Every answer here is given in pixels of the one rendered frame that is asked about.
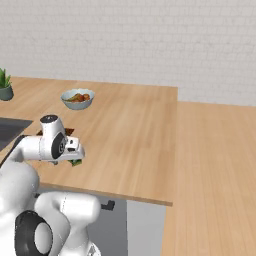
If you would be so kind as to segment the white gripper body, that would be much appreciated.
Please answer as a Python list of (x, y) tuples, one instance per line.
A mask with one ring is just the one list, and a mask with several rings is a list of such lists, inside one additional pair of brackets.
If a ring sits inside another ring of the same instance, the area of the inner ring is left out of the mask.
[(65, 149), (63, 154), (59, 156), (57, 159), (52, 159), (52, 162), (59, 162), (65, 160), (79, 160), (85, 157), (85, 150), (82, 146), (79, 146), (74, 151), (69, 151)]

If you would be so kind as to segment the dark brown cutting board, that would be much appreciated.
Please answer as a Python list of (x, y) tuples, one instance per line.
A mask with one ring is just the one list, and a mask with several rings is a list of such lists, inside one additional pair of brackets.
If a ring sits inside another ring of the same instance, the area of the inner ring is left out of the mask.
[[(73, 132), (74, 132), (74, 129), (72, 129), (72, 128), (65, 128), (65, 134), (66, 134), (67, 136), (71, 136), (71, 134), (72, 134)], [(36, 135), (37, 135), (37, 136), (42, 136), (42, 135), (43, 135), (42, 130), (40, 130)]]

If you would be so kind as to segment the grey cupboard door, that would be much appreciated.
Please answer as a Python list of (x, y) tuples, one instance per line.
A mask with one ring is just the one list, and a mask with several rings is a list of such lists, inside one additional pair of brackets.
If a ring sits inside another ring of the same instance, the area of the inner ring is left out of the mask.
[(98, 219), (88, 226), (91, 241), (101, 256), (128, 256), (127, 202), (118, 198), (98, 196), (101, 204), (114, 201), (112, 210), (102, 209)]

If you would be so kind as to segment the pale blue bowl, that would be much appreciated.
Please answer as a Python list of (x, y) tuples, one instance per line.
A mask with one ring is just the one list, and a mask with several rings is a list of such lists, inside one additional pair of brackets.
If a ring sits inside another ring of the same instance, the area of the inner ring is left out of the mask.
[[(89, 94), (90, 100), (89, 101), (83, 101), (83, 102), (68, 102), (67, 99), (74, 96), (76, 93), (80, 94)], [(88, 108), (94, 99), (95, 93), (90, 89), (85, 88), (78, 88), (78, 89), (71, 89), (66, 92), (64, 92), (61, 95), (62, 102), (71, 110), (83, 110)]]

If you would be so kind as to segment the green plant in grey pot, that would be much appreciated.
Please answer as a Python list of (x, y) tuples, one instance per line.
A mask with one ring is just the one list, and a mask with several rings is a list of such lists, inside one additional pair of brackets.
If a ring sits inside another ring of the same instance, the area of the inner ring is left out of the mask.
[(0, 100), (9, 101), (14, 96), (10, 78), (11, 76), (6, 75), (6, 70), (0, 68)]

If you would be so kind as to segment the brown and orange food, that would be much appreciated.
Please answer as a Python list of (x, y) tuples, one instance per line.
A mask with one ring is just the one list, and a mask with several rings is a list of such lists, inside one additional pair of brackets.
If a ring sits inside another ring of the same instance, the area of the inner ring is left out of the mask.
[(90, 95), (89, 94), (80, 94), (76, 93), (74, 96), (67, 99), (68, 102), (83, 102), (83, 101), (89, 101)]

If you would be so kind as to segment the light grey cupboard panel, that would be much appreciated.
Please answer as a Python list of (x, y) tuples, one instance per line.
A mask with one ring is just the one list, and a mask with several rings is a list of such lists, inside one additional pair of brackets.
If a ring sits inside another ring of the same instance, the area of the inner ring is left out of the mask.
[(127, 202), (128, 256), (161, 256), (166, 207)]

